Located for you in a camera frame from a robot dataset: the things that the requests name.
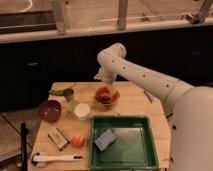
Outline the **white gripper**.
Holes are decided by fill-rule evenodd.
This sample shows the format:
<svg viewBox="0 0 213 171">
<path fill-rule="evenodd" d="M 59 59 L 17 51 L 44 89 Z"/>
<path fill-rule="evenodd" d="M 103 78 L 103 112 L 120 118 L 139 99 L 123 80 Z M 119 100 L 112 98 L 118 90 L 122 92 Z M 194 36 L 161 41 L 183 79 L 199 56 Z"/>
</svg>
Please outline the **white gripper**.
<svg viewBox="0 0 213 171">
<path fill-rule="evenodd" d="M 114 72 L 101 67 L 98 73 L 94 76 L 94 79 L 101 80 L 102 82 L 107 83 L 110 94 L 112 96 L 116 94 L 116 88 L 113 83 L 116 80 L 116 74 Z"/>
</svg>

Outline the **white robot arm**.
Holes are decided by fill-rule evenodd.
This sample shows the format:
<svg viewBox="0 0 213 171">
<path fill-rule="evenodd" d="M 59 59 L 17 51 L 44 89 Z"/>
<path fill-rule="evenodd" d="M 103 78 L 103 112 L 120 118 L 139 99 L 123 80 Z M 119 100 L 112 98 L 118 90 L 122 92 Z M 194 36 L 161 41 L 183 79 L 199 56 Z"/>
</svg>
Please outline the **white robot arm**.
<svg viewBox="0 0 213 171">
<path fill-rule="evenodd" d="M 115 43 L 97 55 L 96 78 L 112 83 L 122 76 L 158 98 L 172 111 L 168 171 L 213 171 L 213 88 L 126 60 L 126 48 Z"/>
</svg>

